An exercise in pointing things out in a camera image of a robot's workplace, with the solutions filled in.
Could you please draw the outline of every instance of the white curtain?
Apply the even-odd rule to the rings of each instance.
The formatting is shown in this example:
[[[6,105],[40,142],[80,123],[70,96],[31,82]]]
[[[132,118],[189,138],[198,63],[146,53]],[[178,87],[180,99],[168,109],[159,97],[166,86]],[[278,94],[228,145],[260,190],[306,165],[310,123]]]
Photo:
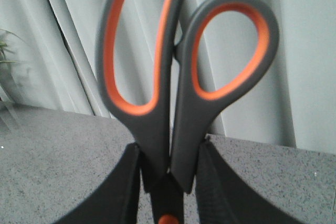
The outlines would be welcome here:
[[[103,0],[1,0],[0,28],[11,78],[0,97],[78,113],[110,116],[96,85],[94,44]],[[176,41],[204,0],[185,0]],[[336,0],[263,0],[280,25],[272,67],[246,96],[228,107],[211,131],[257,142],[336,153]],[[130,102],[151,98],[155,36],[163,0],[126,0],[118,27],[118,88]],[[228,83],[256,45],[252,23],[220,14],[206,28],[198,70],[206,90]],[[179,67],[172,66],[173,114]]]

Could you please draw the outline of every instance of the sheer curtain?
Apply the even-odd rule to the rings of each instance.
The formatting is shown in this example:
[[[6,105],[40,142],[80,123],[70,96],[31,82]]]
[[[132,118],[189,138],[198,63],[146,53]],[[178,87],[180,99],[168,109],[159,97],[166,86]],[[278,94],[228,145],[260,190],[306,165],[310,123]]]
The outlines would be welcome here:
[[[95,80],[94,44],[103,0],[1,0],[0,28],[17,61],[4,69],[0,97],[19,103],[110,116]],[[185,0],[176,42],[204,0]],[[263,0],[280,25],[277,57],[265,77],[228,107],[211,132],[336,153],[336,0]],[[155,35],[163,0],[126,0],[118,27],[118,88],[135,104],[152,93]],[[206,90],[228,83],[250,59],[256,32],[245,16],[218,15],[200,44]],[[179,67],[172,66],[172,102]]]

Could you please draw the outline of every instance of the scissor handle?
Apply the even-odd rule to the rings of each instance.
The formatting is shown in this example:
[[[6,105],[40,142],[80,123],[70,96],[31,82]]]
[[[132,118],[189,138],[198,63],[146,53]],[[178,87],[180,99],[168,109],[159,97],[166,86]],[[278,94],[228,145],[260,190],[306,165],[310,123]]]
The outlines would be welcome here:
[[[169,164],[170,68],[183,0],[164,0],[156,38],[153,96],[134,105],[120,94],[114,73],[114,44],[124,0],[105,0],[96,42],[97,78],[110,112],[133,134],[142,152],[145,190],[166,174]]]
[[[197,74],[198,44],[217,14],[236,11],[254,23],[255,53],[245,69],[221,89],[202,89]],[[206,0],[194,13],[177,48],[181,64],[173,132],[171,171],[185,192],[191,191],[199,144],[218,114],[247,93],[265,74],[278,47],[279,31],[271,9],[260,0]]]

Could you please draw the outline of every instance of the speckled surface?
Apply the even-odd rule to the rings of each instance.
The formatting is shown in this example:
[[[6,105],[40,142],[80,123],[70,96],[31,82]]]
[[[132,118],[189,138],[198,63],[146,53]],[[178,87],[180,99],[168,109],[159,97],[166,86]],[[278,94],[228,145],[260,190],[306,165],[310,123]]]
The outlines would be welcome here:
[[[212,141],[248,184],[284,211],[306,223],[336,223],[335,155],[219,136]],[[55,221],[104,180],[130,142],[117,120],[0,102],[0,223]],[[185,223],[198,223],[194,195],[185,201]],[[152,223],[143,192],[138,223]]]

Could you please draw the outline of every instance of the granite countertop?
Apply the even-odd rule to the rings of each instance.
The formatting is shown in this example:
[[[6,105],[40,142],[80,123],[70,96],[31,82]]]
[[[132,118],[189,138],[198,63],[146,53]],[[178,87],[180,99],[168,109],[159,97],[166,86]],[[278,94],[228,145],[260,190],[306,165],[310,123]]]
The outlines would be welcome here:
[[[211,135],[253,189],[311,224],[336,223],[336,155]],[[45,223],[85,199],[110,173],[130,132],[115,119],[0,102],[0,223]],[[198,223],[194,193],[185,223]],[[151,223],[141,192],[138,223]]]

